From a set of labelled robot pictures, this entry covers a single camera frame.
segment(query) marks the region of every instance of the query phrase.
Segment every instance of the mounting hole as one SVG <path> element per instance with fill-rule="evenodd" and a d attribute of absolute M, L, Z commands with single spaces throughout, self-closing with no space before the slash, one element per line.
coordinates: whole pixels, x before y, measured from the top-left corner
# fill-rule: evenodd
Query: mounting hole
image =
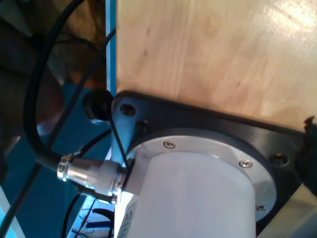
<path fill-rule="evenodd" d="M 120 111 L 129 117 L 134 116 L 137 113 L 137 110 L 131 104 L 122 104 L 120 107 Z"/>
<path fill-rule="evenodd" d="M 275 166 L 283 166 L 288 164 L 288 157 L 283 154 L 275 154 L 271 156 L 270 162 Z"/>

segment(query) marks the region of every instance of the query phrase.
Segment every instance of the metal flange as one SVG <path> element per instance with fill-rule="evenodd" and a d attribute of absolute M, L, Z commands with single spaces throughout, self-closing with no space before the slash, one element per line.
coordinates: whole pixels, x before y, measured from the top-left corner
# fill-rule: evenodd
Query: metal flange
<path fill-rule="evenodd" d="M 135 158 L 135 165 L 125 190 L 134 194 L 141 191 L 142 182 L 151 158 L 164 153 L 191 152 L 224 160 L 245 174 L 253 184 L 256 207 L 256 221 L 266 216 L 276 201 L 274 179 L 258 159 L 232 145 L 198 136 L 171 135 L 147 140 L 128 154 Z"/>

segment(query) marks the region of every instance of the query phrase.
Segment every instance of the screw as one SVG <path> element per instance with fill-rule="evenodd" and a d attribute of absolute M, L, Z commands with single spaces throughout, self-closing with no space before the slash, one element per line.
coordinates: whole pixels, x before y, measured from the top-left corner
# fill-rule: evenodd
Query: screw
<path fill-rule="evenodd" d="M 167 148 L 167 149 L 174 149 L 175 148 L 175 144 L 171 141 L 164 141 L 163 145 Z"/>
<path fill-rule="evenodd" d="M 60 165 L 58 171 L 63 172 L 65 169 L 65 165 Z"/>
<path fill-rule="evenodd" d="M 242 160 L 240 161 L 239 165 L 243 168 L 250 168 L 252 167 L 252 162 L 249 160 Z"/>
<path fill-rule="evenodd" d="M 265 207 L 265 206 L 263 206 L 263 205 L 260 205 L 260 206 L 256 206 L 256 209 L 257 209 L 258 211 L 264 212 L 264 211 L 267 210 L 267 207 Z"/>

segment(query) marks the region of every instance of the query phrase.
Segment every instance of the wire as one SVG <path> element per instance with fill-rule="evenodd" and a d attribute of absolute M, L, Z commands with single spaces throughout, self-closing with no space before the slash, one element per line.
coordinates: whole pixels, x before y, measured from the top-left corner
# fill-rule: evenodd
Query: wire
<path fill-rule="evenodd" d="M 81 229 L 84 227 L 84 225 L 85 225 L 85 223 L 86 223 L 86 221 L 87 221 L 87 219 L 88 219 L 88 217 L 89 217 L 89 214 L 90 214 L 90 212 L 91 212 L 91 210 L 92 210 L 92 208 L 93 208 L 93 206 L 94 206 L 95 201 L 96 201 L 96 199 L 95 199 L 95 200 L 93 201 L 93 203 L 91 204 L 87 215 L 85 216 L 85 218 L 84 218 L 83 221 L 81 222 L 80 228 L 79 228 L 78 232 L 76 233 L 75 238 L 78 237 L 78 235 L 79 235 Z"/>
<path fill-rule="evenodd" d="M 73 0 L 58 17 L 57 21 L 52 27 L 52 30 L 47 36 L 47 39 L 44 42 L 43 48 L 39 54 L 33 72 L 31 74 L 29 85 L 26 91 L 23 111 L 23 124 L 25 135 L 32 149 L 36 152 L 38 156 L 38 161 L 40 161 L 41 164 L 44 164 L 49 168 L 52 168 L 53 170 L 57 169 L 57 165 L 60 161 L 61 156 L 58 153 L 50 150 L 50 147 L 53 144 L 53 141 L 57 133 L 59 132 L 60 128 L 58 128 L 59 125 L 55 126 L 46 147 L 41 141 L 40 136 L 37 132 L 35 115 L 37 95 L 40 88 L 42 74 L 44 68 L 46 67 L 47 60 L 50 56 L 50 52 L 54 46 L 54 42 L 68 17 L 83 1 L 84 0 Z"/>
<path fill-rule="evenodd" d="M 94 43 L 94 42 L 91 42 L 91 41 L 89 41 L 89 40 L 87 40 L 85 38 L 81 38 L 79 36 L 75 36 L 74 34 L 72 34 L 70 32 L 67 32 L 67 31 L 63 31 L 63 32 L 61 32 L 61 34 L 68 35 L 72 39 L 56 40 L 55 41 L 55 45 L 58 45 L 58 44 L 74 44 L 74 43 L 84 44 L 84 45 L 90 47 L 94 52 L 99 52 L 99 48 L 97 46 L 102 45 L 100 43 Z M 106 64 L 105 56 L 102 57 L 102 63 Z"/>
<path fill-rule="evenodd" d="M 115 137 L 115 139 L 116 139 L 116 141 L 117 141 L 117 144 L 118 144 L 118 146 L 119 146 L 119 149 L 120 149 L 120 152 L 121 152 L 121 155 L 122 155 L 122 158 L 123 158 L 123 162 L 124 162 L 124 164 L 125 164 L 125 167 L 126 167 L 127 170 L 129 170 L 129 162 L 128 162 L 127 156 L 126 156 L 126 154 L 125 154 L 125 152 L 124 152 L 124 149 L 123 149 L 123 146 L 122 146 L 120 137 L 119 137 L 119 135 L 118 135 L 118 131 L 117 131 L 116 127 L 115 127 L 115 124 L 114 124 L 112 115 L 111 115 L 111 113 L 109 113 L 108 109 L 106 109 L 105 112 L 106 112 L 107 117 L 109 118 L 110 125 L 111 125 L 111 129 L 112 129 L 112 131 L 113 131 L 114 137 Z"/>
<path fill-rule="evenodd" d="M 49 139 L 48 139 L 48 142 L 47 142 L 47 146 L 48 147 L 51 147 L 54 140 L 56 139 L 57 137 L 57 134 L 59 133 L 60 129 L 62 128 L 63 126 L 63 123 L 64 123 L 64 120 L 61 120 L 61 119 L 65 119 L 68 117 L 68 115 L 70 114 L 72 108 L 74 107 L 79 95 L 80 95 L 80 92 L 81 90 L 83 89 L 87 79 L 89 78 L 89 76 L 93 73 L 93 71 L 96 69 L 99 61 L 101 60 L 101 58 L 103 57 L 104 55 L 104 52 L 106 51 L 106 47 L 107 47 L 107 44 L 108 42 L 110 41 L 110 39 L 112 38 L 112 36 L 115 34 L 115 29 L 113 29 L 109 35 L 106 37 L 106 40 L 105 40 L 105 43 L 102 47 L 102 49 L 100 50 L 100 52 L 98 53 L 97 55 L 97 58 L 95 59 L 94 63 L 90 66 L 90 68 L 88 69 L 88 71 L 85 73 L 85 75 L 82 77 L 82 79 L 79 81 L 77 87 L 76 87 L 76 90 L 75 92 L 73 93 L 73 96 L 70 100 L 70 102 L 68 103 L 67 105 L 67 108 L 65 109 L 65 111 L 63 112 L 63 114 L 61 115 L 60 117 L 60 120 L 58 120 L 58 122 L 56 123 L 55 127 L 54 127 L 54 130 L 52 131 Z M 58 163 L 60 161 L 60 157 L 58 158 L 58 160 L 55 162 L 56 165 L 53 166 L 53 169 L 56 170 L 57 169 L 57 166 L 58 166 Z"/>
<path fill-rule="evenodd" d="M 71 15 L 71 13 L 83 2 L 84 0 L 73 0 L 61 13 L 61 15 L 58 17 L 56 23 L 54 24 L 52 30 L 50 31 L 47 40 L 45 41 L 43 45 L 43 49 L 38 57 L 38 60 L 36 61 L 35 67 L 33 69 L 33 72 L 30 77 L 29 86 L 26 91 L 26 97 L 25 97 L 25 104 L 24 104 L 24 110 L 23 110 L 23 125 L 25 134 L 27 137 L 27 140 L 29 144 L 31 145 L 32 149 L 36 152 L 38 156 L 38 160 L 46 165 L 47 167 L 56 170 L 58 163 L 60 161 L 61 156 L 50 150 L 58 132 L 60 131 L 64 121 L 68 117 L 73 105 L 76 102 L 76 99 L 79 96 L 79 93 L 82 89 L 82 87 L 85 84 L 85 80 L 89 77 L 90 73 L 95 69 L 96 63 L 92 65 L 92 67 L 88 70 L 88 72 L 85 74 L 85 76 L 80 81 L 80 85 L 77 86 L 75 93 L 71 99 L 71 102 L 69 103 L 67 109 L 64 111 L 62 116 L 59 118 L 57 124 L 55 125 L 53 132 L 51 133 L 49 140 L 47 142 L 47 146 L 45 146 L 37 132 L 37 126 L 36 126 L 36 101 L 37 101 L 37 95 L 39 92 L 39 87 L 42 79 L 42 74 L 44 71 L 44 68 L 46 66 L 48 57 L 50 55 L 50 52 L 53 48 L 54 42 L 58 36 L 59 31 L 63 27 L 64 23 L 68 19 L 68 17 Z M 106 49 L 107 43 L 110 41 L 112 36 L 115 34 L 115 29 L 110 32 L 110 34 L 106 37 L 105 44 L 102 48 L 102 51 Z M 100 59 L 103 56 L 103 52 L 101 52 L 98 55 L 98 59 Z M 15 199 L 13 204 L 10 206 L 8 212 L 6 213 L 0 227 L 0 237 L 3 237 L 6 235 L 10 224 L 12 223 L 12 220 L 19 209 L 20 205 L 22 204 L 29 188 L 32 185 L 32 182 L 34 181 L 36 175 L 40 171 L 42 165 L 36 164 L 31 174 L 29 175 L 26 183 L 24 184 L 21 192 L 19 193 L 18 197 Z"/>
<path fill-rule="evenodd" d="M 89 141 L 86 145 L 84 145 L 79 150 L 79 156 L 82 157 L 93 145 L 95 145 L 97 142 L 105 138 L 106 136 L 111 134 L 111 129 L 106 130 L 105 132 L 101 133 L 100 135 L 93 138 L 91 141 Z"/>
<path fill-rule="evenodd" d="M 25 184 L 22 188 L 22 190 L 20 191 L 19 195 L 17 196 L 17 198 L 15 199 L 13 204 L 10 206 L 8 212 L 6 213 L 4 219 L 1 223 L 1 227 L 0 227 L 0 238 L 5 237 L 7 231 L 9 230 L 15 214 L 18 211 L 18 209 L 20 208 L 27 192 L 29 191 L 29 188 L 31 187 L 33 180 L 35 179 L 36 175 L 40 171 L 40 168 L 41 168 L 41 165 L 38 163 L 33 167 L 27 181 L 25 182 Z"/>
<path fill-rule="evenodd" d="M 65 214 L 65 217 L 64 217 L 64 222 L 63 222 L 63 228 L 61 230 L 61 238 L 65 238 L 66 237 L 66 229 L 67 229 L 67 223 L 68 223 L 68 220 L 69 220 L 69 216 L 70 216 L 70 212 L 71 210 L 73 209 L 76 201 L 80 198 L 80 194 L 77 194 L 73 200 L 71 201 L 67 211 L 66 211 L 66 214 Z"/>

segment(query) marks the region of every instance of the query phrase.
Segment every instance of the plywood surface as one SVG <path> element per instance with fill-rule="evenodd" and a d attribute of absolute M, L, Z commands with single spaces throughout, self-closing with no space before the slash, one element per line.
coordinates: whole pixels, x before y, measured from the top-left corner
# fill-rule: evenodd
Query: plywood surface
<path fill-rule="evenodd" d="M 303 128 L 317 0 L 118 0 L 117 90 Z"/>

